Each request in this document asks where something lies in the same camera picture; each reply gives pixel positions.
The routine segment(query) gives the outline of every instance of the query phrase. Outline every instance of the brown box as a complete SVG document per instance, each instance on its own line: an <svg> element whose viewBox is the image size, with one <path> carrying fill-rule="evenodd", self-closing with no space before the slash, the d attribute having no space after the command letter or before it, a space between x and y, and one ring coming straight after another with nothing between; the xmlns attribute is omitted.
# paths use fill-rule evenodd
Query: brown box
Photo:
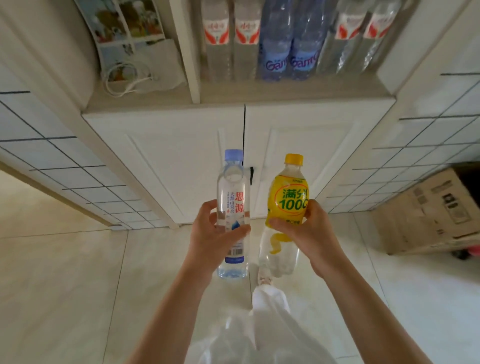
<svg viewBox="0 0 480 364"><path fill-rule="evenodd" d="M373 211L388 254L452 251L480 244L480 162L445 169Z"/></svg>

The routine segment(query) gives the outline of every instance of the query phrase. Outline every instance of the white cabinet door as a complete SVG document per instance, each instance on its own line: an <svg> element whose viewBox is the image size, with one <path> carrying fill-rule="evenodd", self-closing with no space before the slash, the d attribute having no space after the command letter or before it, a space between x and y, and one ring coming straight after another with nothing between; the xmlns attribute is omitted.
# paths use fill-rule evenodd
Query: white cabinet door
<svg viewBox="0 0 480 364"><path fill-rule="evenodd" d="M244 106L84 115L176 223L216 198L225 149L242 149Z"/></svg>
<svg viewBox="0 0 480 364"><path fill-rule="evenodd" d="M392 97L288 105L246 105L244 166L254 168L251 215L267 214L270 183L286 153L304 156L315 198L394 103Z"/></svg>

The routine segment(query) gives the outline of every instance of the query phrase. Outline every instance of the forearm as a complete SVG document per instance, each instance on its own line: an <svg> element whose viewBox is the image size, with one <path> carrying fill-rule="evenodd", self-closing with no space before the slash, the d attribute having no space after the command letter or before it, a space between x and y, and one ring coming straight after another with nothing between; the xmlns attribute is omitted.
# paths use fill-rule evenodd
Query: forearm
<svg viewBox="0 0 480 364"><path fill-rule="evenodd" d="M206 280L180 270L128 364L184 362Z"/></svg>
<svg viewBox="0 0 480 364"><path fill-rule="evenodd" d="M346 257L323 277L365 364L432 364Z"/></svg>

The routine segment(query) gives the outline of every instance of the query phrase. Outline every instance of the hand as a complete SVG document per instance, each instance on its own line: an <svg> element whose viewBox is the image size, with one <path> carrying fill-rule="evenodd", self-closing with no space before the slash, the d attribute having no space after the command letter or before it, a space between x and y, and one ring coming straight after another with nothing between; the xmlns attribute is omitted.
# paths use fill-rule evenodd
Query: hand
<svg viewBox="0 0 480 364"><path fill-rule="evenodd" d="M250 225L220 232L216 229L216 200L204 202L197 218L193 222L188 253L183 262L183 268L201 277L206 286L212 279L212 273L222 263L228 251L238 240L250 232Z"/></svg>
<svg viewBox="0 0 480 364"><path fill-rule="evenodd" d="M314 272L322 277L324 268L347 257L333 232L328 214L317 201L309 200L305 213L307 221L292 225L280 218L271 218L270 225L288 235L310 259Z"/></svg>

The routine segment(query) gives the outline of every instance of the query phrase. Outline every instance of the white label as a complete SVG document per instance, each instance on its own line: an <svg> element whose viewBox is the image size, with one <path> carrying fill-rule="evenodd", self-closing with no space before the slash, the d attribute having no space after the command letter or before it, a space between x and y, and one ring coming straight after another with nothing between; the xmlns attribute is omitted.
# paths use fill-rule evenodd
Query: white label
<svg viewBox="0 0 480 364"><path fill-rule="evenodd" d="M368 39L384 37L384 35L387 34L388 29L390 29L395 16L396 12L390 14L373 14L365 32L363 33L363 37Z"/></svg>
<svg viewBox="0 0 480 364"><path fill-rule="evenodd" d="M230 41L228 18L204 20L205 42L212 46L228 44Z"/></svg>
<svg viewBox="0 0 480 364"><path fill-rule="evenodd" d="M243 191L227 192L227 211L225 214L225 231L235 230L245 224L245 198ZM226 263L243 263L243 239L236 242L225 258Z"/></svg>
<svg viewBox="0 0 480 364"><path fill-rule="evenodd" d="M260 20L235 20L235 41L240 44L258 44Z"/></svg>
<svg viewBox="0 0 480 364"><path fill-rule="evenodd" d="M340 14L336 24L335 39L348 40L358 35L365 15Z"/></svg>

